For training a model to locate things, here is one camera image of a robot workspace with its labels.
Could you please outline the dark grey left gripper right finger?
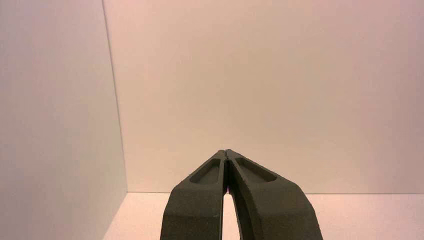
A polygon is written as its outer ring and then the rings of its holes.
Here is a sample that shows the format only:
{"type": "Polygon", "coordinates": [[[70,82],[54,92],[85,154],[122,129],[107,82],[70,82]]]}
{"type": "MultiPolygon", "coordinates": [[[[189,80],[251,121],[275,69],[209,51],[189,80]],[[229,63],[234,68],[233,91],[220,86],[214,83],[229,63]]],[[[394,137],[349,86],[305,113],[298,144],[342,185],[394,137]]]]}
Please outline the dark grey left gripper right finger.
{"type": "Polygon", "coordinates": [[[226,156],[240,239],[323,239],[316,212],[296,183],[231,149],[226,156]]]}

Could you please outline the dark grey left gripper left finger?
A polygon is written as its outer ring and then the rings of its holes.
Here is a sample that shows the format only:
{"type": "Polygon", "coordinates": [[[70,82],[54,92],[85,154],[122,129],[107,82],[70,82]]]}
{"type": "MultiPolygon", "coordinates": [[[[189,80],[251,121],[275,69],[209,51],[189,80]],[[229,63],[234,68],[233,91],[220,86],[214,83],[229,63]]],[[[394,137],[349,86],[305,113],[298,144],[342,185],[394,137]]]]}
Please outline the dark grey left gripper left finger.
{"type": "Polygon", "coordinates": [[[163,213],[160,239],[222,239],[227,160],[225,150],[218,150],[172,189],[163,213]]]}

